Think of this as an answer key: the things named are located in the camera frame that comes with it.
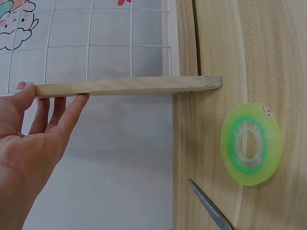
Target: red drawing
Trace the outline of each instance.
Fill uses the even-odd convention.
[[[122,6],[125,3],[125,0],[118,0],[118,5]]]
[[[264,112],[267,116],[272,116],[272,113],[271,113],[270,110],[268,110],[267,108],[265,108],[265,107],[263,107],[263,106],[261,106],[261,108],[262,108],[263,112]]]

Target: white wire mesh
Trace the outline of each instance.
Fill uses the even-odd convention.
[[[16,39],[16,32],[18,29],[18,25],[19,25],[19,20],[20,17],[23,16],[25,13],[23,12],[23,6],[24,3],[22,3],[21,5],[21,10],[20,13],[18,15],[18,21],[17,21],[17,25],[14,31],[14,37],[13,37],[13,41],[12,41],[12,50],[10,51],[10,60],[9,60],[9,71],[8,71],[8,78],[7,78],[7,92],[6,94],[3,94],[0,92],[0,95],[9,95],[12,93],[16,93],[16,90],[10,90],[10,84],[11,84],[11,71],[12,71],[12,59],[13,59],[13,53],[15,52],[23,52],[23,51],[30,51],[30,50],[39,50],[39,49],[46,49],[46,55],[45,55],[45,63],[44,63],[44,84],[46,84],[47,82],[47,63],[48,63],[48,51],[50,48],[60,48],[60,47],[86,47],[86,81],[89,80],[89,62],[90,62],[90,47],[93,46],[128,46],[130,48],[130,77],[133,77],[133,47],[156,47],[156,48],[167,48],[169,49],[169,60],[168,60],[168,70],[169,70],[169,75],[172,76],[172,65],[171,65],[171,39],[170,39],[170,17],[169,17],[169,0],[165,0],[167,2],[167,9],[148,9],[148,8],[135,8],[133,6],[133,1],[130,4],[130,8],[127,7],[94,7],[94,0],[91,0],[91,7],[86,7],[86,8],[68,8],[68,9],[56,9],[56,3],[57,0],[54,0],[53,3],[53,7],[52,10],[42,10],[42,11],[34,11],[34,13],[47,13],[50,12],[51,13],[51,17],[50,17],[50,23],[49,23],[49,27],[48,27],[48,35],[47,35],[47,42],[46,42],[46,46],[42,46],[42,47],[32,47],[32,48],[22,48],[19,47],[18,49],[14,49],[14,43],[15,43],[15,39]],[[88,36],[87,36],[87,43],[84,45],[65,45],[65,46],[51,46],[49,44],[50,41],[50,34],[51,34],[51,27],[52,27],[52,22],[53,22],[53,16],[54,13],[57,11],[70,11],[70,10],[86,10],[89,9],[90,10],[90,18],[89,18],[89,28],[88,28]],[[92,16],[93,16],[93,10],[96,9],[104,9],[104,10],[130,10],[130,43],[127,44],[110,44],[110,43],[101,43],[101,44],[95,44],[95,43],[91,43],[91,29],[92,29]],[[161,13],[166,13],[167,14],[167,26],[168,26],[168,45],[162,44],[162,45],[151,45],[151,44],[134,44],[133,43],[133,36],[135,36],[133,34],[133,12],[134,11],[153,11],[153,12],[161,12]]]

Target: hand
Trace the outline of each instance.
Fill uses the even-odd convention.
[[[19,93],[0,97],[0,229],[21,230],[38,194],[62,158],[73,128],[89,99],[78,95],[66,109],[56,98],[48,124],[49,99],[37,100],[28,136],[21,133],[24,112],[33,103],[33,83],[18,84]]]

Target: white wall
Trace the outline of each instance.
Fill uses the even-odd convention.
[[[39,19],[29,40],[15,50],[11,84],[43,83],[48,27],[54,1],[32,0]],[[90,7],[91,0],[57,0],[56,9]],[[116,7],[117,0],[95,0]],[[135,0],[159,9],[160,0]],[[89,9],[56,11],[50,46],[85,45]],[[133,43],[161,45],[161,14],[134,11]],[[130,10],[93,11],[91,44],[130,42]],[[84,81],[86,46],[49,48],[47,83]],[[41,48],[30,51],[25,49]],[[134,47],[133,76],[162,75],[161,48]],[[6,90],[9,51],[0,51],[0,92]],[[93,46],[89,78],[130,76],[128,46]],[[172,106],[170,96],[92,97],[62,161],[37,198],[24,230],[166,230],[172,225]],[[26,113],[29,130],[36,105]]]

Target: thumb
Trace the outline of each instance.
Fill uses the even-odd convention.
[[[35,85],[29,82],[19,93],[8,97],[13,103],[18,113],[21,114],[27,110],[33,103],[35,97]]]

